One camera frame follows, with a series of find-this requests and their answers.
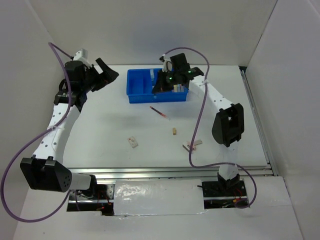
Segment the blue pen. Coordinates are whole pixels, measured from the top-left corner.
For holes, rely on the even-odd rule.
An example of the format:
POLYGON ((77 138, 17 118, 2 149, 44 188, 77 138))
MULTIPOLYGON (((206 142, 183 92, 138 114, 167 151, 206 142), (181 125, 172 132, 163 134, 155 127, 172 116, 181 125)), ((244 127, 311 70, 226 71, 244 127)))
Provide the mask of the blue pen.
POLYGON ((152 86, 154 86, 155 85, 155 73, 154 73, 154 69, 153 68, 151 68, 150 70, 149 70, 149 72, 150 72, 150 79, 151 79, 151 84, 152 84, 152 86))

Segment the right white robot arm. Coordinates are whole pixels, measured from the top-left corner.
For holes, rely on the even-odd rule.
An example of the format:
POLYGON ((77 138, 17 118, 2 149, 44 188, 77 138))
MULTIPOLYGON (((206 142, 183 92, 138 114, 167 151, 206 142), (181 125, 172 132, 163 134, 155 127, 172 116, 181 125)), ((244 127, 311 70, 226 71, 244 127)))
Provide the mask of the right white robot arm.
POLYGON ((243 106, 240 103, 232 103, 220 94, 208 83, 208 73, 198 67, 191 67, 184 53, 170 58, 163 54, 159 60, 163 66, 158 71, 152 93, 170 92, 175 86, 181 85, 200 94, 203 100, 199 117, 203 115, 206 102, 210 102, 214 116, 211 134, 224 155, 224 162, 218 164, 218 190, 223 196, 230 196, 240 181, 236 161, 238 142, 245 130, 243 106))

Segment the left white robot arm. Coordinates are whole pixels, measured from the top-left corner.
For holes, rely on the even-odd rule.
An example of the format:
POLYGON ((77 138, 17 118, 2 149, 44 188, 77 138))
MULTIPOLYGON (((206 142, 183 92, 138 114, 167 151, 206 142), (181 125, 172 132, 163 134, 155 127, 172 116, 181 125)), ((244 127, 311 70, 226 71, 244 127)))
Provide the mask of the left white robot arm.
POLYGON ((20 169, 33 190, 65 193, 80 191, 88 200, 97 197, 97 179, 91 174, 72 173, 63 165, 65 147, 72 127, 87 101, 95 92, 112 83, 119 74, 101 58, 96 64, 74 57, 64 65, 68 79, 63 79, 54 97, 53 113, 41 143, 31 157, 24 157, 20 169))

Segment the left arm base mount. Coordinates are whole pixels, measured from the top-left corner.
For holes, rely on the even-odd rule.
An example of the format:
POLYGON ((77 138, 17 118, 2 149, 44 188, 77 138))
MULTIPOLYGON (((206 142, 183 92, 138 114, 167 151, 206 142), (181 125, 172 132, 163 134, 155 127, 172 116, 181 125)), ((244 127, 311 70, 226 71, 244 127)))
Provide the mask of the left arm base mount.
POLYGON ((99 212, 103 216, 114 215, 115 184, 98 184, 94 193, 78 190, 69 195, 67 212, 99 212))

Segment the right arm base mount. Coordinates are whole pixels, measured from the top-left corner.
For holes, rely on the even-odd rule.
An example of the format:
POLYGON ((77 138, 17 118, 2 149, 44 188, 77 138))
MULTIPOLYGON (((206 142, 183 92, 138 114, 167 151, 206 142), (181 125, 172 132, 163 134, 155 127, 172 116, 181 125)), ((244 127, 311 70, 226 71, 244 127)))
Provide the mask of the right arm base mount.
POLYGON ((249 204, 245 183, 241 180, 231 189, 222 189, 218 181, 203 181, 197 186, 202 190, 204 208, 240 208, 249 204))

